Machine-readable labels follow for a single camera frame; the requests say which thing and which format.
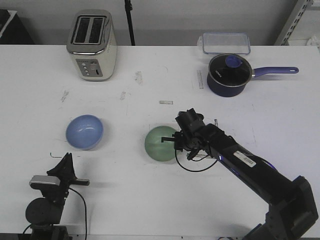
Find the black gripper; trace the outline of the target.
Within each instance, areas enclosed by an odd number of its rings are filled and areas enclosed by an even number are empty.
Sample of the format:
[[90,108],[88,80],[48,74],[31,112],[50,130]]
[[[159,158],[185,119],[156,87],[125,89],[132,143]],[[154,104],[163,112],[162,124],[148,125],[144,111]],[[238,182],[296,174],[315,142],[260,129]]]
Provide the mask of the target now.
[[52,169],[48,170],[48,176],[57,177],[60,179],[58,187],[48,187],[40,189],[42,196],[48,199],[55,205],[63,207],[69,195],[70,185],[88,186],[89,179],[77,178],[73,165],[72,153],[67,152],[62,160]]
[[196,113],[194,108],[187,111],[180,111],[175,118],[180,127],[173,137],[163,136],[161,142],[174,142],[174,149],[178,151],[186,150],[189,152],[187,160],[193,161],[200,150],[206,151],[208,145],[203,137],[200,136],[200,130],[205,127],[204,116]]

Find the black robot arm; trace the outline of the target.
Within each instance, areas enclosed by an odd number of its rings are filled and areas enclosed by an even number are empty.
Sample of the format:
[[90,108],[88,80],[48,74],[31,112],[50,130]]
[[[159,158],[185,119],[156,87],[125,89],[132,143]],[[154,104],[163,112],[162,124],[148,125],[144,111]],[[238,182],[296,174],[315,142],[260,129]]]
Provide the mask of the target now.
[[34,175],[29,181],[32,189],[39,190],[42,197],[31,201],[25,218],[29,222],[27,229],[32,229],[31,240],[71,240],[67,227],[60,225],[62,213],[69,196],[69,191],[78,194],[84,204],[84,238],[88,236],[87,204],[84,197],[71,185],[88,186],[88,179],[76,177],[72,153],[66,153],[61,161],[46,175]]
[[181,130],[161,140],[174,142],[175,150],[188,151],[188,160],[205,151],[268,203],[265,223],[258,224],[244,239],[298,240],[319,218],[310,183],[303,176],[287,179],[268,161],[203,119],[192,108],[181,111],[175,119]]

